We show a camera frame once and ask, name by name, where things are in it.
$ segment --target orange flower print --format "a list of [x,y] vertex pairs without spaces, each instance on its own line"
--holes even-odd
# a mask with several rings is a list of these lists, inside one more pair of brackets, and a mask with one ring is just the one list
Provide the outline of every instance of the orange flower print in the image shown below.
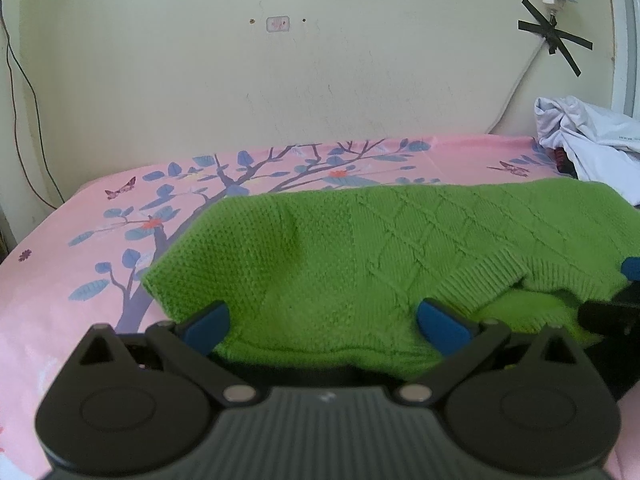
[[147,222],[142,224],[143,229],[153,229],[162,225],[162,220],[159,218],[150,218]]

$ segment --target white fabric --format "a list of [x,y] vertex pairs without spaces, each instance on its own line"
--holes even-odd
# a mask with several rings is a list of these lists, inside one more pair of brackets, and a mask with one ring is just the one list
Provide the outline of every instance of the white fabric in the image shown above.
[[573,96],[536,100],[538,142],[564,148],[580,180],[603,182],[640,204],[640,122]]

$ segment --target black tape cross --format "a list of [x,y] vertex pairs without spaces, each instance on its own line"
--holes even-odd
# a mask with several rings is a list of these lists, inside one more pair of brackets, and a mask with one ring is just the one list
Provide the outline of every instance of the black tape cross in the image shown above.
[[578,36],[574,36],[573,34],[569,34],[564,30],[558,30],[556,28],[556,17],[552,16],[551,22],[547,21],[542,13],[537,10],[529,0],[523,0],[522,4],[533,15],[533,17],[538,20],[538,25],[536,25],[535,23],[527,23],[518,20],[518,29],[526,30],[527,32],[533,32],[534,34],[539,34],[540,36],[545,38],[545,41],[549,46],[549,54],[555,54],[556,49],[558,49],[560,52],[562,52],[562,55],[567,60],[571,68],[574,69],[575,75],[580,77],[580,69],[574,61],[574,58],[571,57],[571,53],[568,51],[567,47],[564,46],[562,40],[577,43],[584,48],[588,48],[589,50],[593,50],[593,43],[583,38],[579,38]]

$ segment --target mattress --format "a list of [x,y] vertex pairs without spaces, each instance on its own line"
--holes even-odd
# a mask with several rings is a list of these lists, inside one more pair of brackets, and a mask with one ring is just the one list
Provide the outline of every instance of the mattress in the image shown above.
[[[224,197],[559,176],[529,137],[428,137],[213,153],[85,185],[0,266],[0,479],[37,479],[48,471],[33,418],[51,381],[91,324],[130,333],[164,319],[140,276]],[[637,391],[621,402],[628,415],[609,461],[617,478],[640,479],[633,405],[640,405]]]

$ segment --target cream wall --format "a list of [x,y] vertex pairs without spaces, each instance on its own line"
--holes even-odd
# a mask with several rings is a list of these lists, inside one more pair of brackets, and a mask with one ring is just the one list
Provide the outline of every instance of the cream wall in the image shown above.
[[[4,16],[9,23],[17,24],[18,21],[16,1],[18,0],[3,0]],[[20,52],[20,35],[17,27],[12,28],[11,33],[14,51]],[[7,244],[12,248],[16,242],[22,240],[42,222],[50,210],[31,193],[16,156],[14,110],[11,101],[9,72],[4,61],[6,52],[4,32],[0,32],[0,52],[2,53],[0,59],[0,230]],[[33,139],[30,135],[28,106],[24,99],[20,76],[16,72],[17,68],[14,66],[18,143],[34,187],[48,200],[47,188],[42,179]]]
[[[50,168],[68,196],[107,173],[214,150],[482,134],[539,44],[517,30],[518,19],[532,20],[520,2],[10,0],[6,6],[14,7],[20,56],[40,98]],[[267,33],[265,20],[279,15],[290,16],[290,31]],[[580,0],[559,22],[594,42],[593,52],[569,47],[582,76],[559,54],[543,52],[495,133],[533,134],[538,95],[610,104],[610,1]]]

